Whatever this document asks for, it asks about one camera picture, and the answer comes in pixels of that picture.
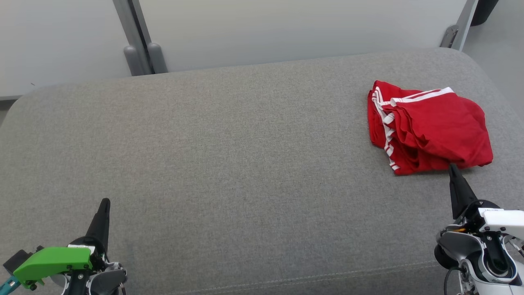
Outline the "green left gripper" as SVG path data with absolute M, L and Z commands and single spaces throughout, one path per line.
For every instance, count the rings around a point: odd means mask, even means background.
M 103 198 L 84 237 L 66 247 L 45 247 L 35 253 L 21 252 L 12 275 L 29 289 L 43 279 L 77 270 L 102 270 L 107 255 L 111 202 Z

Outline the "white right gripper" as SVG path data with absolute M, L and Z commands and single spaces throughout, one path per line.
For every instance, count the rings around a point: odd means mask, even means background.
M 478 200 L 456 164 L 448 168 L 453 220 L 461 220 L 467 233 L 496 233 L 522 242 L 524 213 L 505 210 L 488 200 Z

